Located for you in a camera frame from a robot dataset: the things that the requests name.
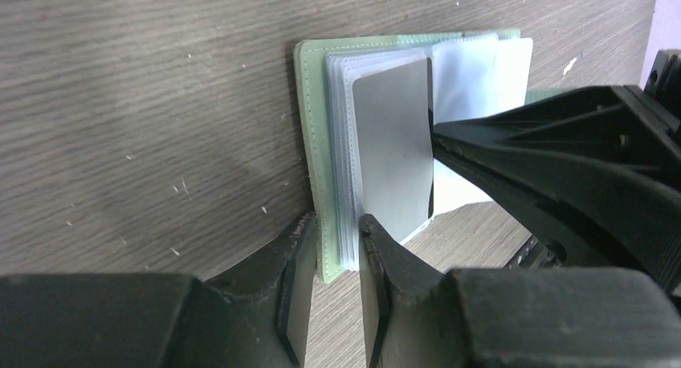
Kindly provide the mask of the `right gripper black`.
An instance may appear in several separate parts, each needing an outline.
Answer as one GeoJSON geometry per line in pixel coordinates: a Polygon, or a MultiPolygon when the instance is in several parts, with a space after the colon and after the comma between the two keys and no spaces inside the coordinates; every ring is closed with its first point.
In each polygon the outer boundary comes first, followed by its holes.
{"type": "Polygon", "coordinates": [[[646,87],[589,87],[434,127],[434,156],[491,196],[565,266],[680,284],[680,50],[646,87]]]}

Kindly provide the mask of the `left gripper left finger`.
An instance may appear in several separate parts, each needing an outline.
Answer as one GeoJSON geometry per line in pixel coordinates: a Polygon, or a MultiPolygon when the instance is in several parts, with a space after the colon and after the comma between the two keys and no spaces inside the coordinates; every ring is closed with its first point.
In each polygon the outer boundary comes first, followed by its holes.
{"type": "Polygon", "coordinates": [[[175,273],[1,278],[4,367],[301,367],[316,216],[209,280],[175,273]]]}

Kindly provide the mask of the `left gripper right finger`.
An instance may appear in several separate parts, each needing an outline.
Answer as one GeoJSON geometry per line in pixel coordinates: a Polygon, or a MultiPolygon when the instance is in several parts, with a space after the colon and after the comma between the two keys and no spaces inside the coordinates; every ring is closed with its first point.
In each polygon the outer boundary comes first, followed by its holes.
{"type": "Polygon", "coordinates": [[[680,317],[622,268],[440,272],[372,216],[359,222],[370,367],[677,367],[680,317]]]}

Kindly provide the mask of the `black credit card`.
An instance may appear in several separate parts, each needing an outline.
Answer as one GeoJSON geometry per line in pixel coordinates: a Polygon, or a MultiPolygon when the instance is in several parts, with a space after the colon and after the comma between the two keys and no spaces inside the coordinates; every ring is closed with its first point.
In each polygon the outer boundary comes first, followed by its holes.
{"type": "Polygon", "coordinates": [[[353,82],[362,210],[398,242],[430,217],[428,61],[416,55],[382,64],[353,82]]]}

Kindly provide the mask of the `green card holder wallet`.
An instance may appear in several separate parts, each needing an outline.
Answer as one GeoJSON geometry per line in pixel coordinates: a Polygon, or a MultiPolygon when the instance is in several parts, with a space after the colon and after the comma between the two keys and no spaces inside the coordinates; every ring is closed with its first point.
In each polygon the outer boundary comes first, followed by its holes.
{"type": "Polygon", "coordinates": [[[321,280],[330,284],[343,272],[358,269],[357,251],[344,256],[338,234],[340,216],[336,185],[332,172],[332,111],[328,106],[324,62],[332,52],[378,51],[404,49],[435,44],[462,44],[466,54],[464,63],[481,61],[482,55],[472,50],[473,43],[495,40],[494,47],[484,47],[483,52],[495,53],[486,62],[488,78],[494,79],[491,89],[476,100],[490,100],[495,105],[483,111],[461,111],[455,120],[491,116],[520,107],[540,99],[539,92],[528,92],[528,76],[532,61],[533,41],[521,35],[518,29],[493,31],[460,31],[420,35],[380,35],[344,39],[312,39],[298,43],[293,52],[296,91],[306,159],[312,189],[312,200],[318,215],[320,239],[317,248],[317,270],[321,280]]]}

